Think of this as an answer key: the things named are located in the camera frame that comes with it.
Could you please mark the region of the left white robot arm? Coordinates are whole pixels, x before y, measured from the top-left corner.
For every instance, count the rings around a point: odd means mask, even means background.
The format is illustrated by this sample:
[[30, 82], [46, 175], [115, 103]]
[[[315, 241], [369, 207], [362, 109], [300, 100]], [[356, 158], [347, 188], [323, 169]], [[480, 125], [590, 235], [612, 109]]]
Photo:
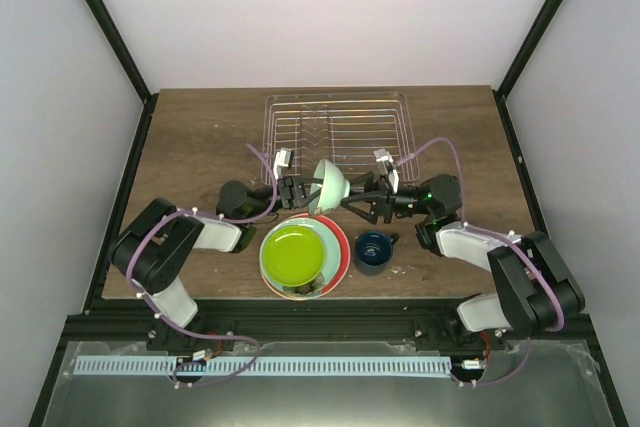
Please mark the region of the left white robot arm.
[[319, 195], [316, 176], [285, 176], [276, 189], [252, 190], [239, 180], [220, 189], [213, 214], [192, 208], [180, 209], [171, 202], [154, 199], [109, 248], [109, 262], [145, 300], [156, 317], [172, 322], [170, 340], [181, 350], [196, 349], [204, 339], [203, 324], [194, 319], [198, 306], [179, 278], [194, 249], [236, 254], [251, 243], [255, 222], [280, 209], [308, 206]]

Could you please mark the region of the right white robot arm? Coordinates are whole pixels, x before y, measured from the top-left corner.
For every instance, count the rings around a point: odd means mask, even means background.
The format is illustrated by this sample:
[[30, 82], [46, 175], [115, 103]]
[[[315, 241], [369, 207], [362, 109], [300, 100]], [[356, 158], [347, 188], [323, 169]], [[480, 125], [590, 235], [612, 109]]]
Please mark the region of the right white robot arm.
[[357, 182], [358, 188], [341, 200], [342, 208], [371, 224], [420, 215], [415, 231], [423, 249], [491, 274], [494, 293], [462, 301], [457, 316], [445, 323], [444, 336], [451, 347], [468, 349], [486, 330], [511, 330], [525, 337], [559, 332], [584, 310], [584, 293], [547, 234], [503, 234], [463, 221], [456, 176], [440, 174], [420, 185], [398, 188], [372, 173]]

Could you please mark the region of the dark blue mug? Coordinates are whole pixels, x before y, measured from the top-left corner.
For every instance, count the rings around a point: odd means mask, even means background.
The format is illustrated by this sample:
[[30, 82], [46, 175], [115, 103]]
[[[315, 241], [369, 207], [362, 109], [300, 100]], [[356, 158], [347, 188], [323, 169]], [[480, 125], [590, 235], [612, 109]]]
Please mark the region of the dark blue mug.
[[399, 240], [397, 233], [390, 235], [369, 231], [362, 233], [355, 242], [354, 264], [365, 276], [380, 275], [394, 253], [394, 245]]

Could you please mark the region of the lime green plate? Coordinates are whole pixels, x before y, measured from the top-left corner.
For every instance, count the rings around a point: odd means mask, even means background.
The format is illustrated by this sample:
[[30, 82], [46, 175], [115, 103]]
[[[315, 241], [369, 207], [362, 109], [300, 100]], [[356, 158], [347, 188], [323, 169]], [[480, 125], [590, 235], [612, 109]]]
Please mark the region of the lime green plate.
[[320, 235], [310, 227], [277, 227], [262, 242], [259, 254], [261, 271], [282, 287], [300, 287], [321, 272], [325, 251]]

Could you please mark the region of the pale green ceramic bowl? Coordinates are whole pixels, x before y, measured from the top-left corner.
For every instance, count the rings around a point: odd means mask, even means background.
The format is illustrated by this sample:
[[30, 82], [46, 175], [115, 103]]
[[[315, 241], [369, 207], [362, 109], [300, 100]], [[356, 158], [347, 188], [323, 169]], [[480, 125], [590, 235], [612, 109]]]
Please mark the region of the pale green ceramic bowl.
[[341, 170], [327, 159], [318, 162], [313, 177], [322, 178], [323, 185], [311, 185], [310, 194], [320, 192], [319, 205], [316, 209], [308, 209], [312, 216], [326, 215], [336, 210], [341, 201], [348, 197], [350, 182]]

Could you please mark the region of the wire dish rack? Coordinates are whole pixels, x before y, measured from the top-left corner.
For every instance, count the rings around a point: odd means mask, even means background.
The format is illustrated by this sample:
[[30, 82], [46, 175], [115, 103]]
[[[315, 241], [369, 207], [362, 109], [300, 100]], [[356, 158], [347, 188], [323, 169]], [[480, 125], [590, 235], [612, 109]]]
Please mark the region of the wire dish rack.
[[400, 160], [415, 148], [400, 92], [280, 94], [266, 100], [262, 152], [270, 164], [281, 149], [291, 152], [283, 175], [310, 177], [325, 158], [352, 179], [377, 169], [376, 150]]

